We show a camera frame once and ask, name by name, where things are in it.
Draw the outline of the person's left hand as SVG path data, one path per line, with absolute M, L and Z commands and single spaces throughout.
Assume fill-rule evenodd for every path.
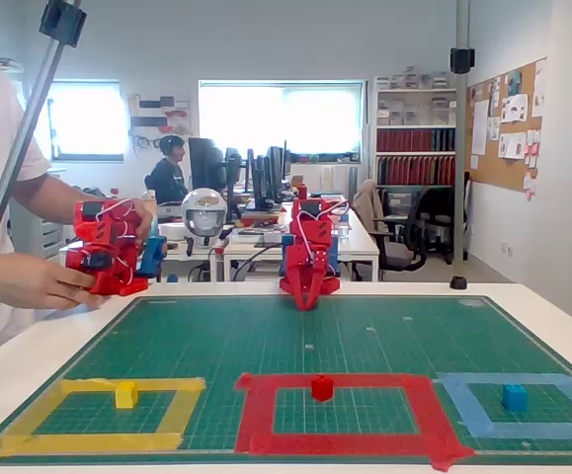
M 132 202 L 133 209 L 140 218 L 140 223 L 134 231 L 135 244 L 137 246 L 141 246 L 148 240 L 151 233 L 152 220 L 156 215 L 156 201 L 151 199 L 143 200 L 135 198 Z

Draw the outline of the person's right hand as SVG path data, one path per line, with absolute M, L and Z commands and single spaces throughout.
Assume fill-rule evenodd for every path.
M 47 308 L 99 308 L 107 297 L 92 292 L 95 282 L 93 276 L 50 263 L 42 276 L 40 291 Z

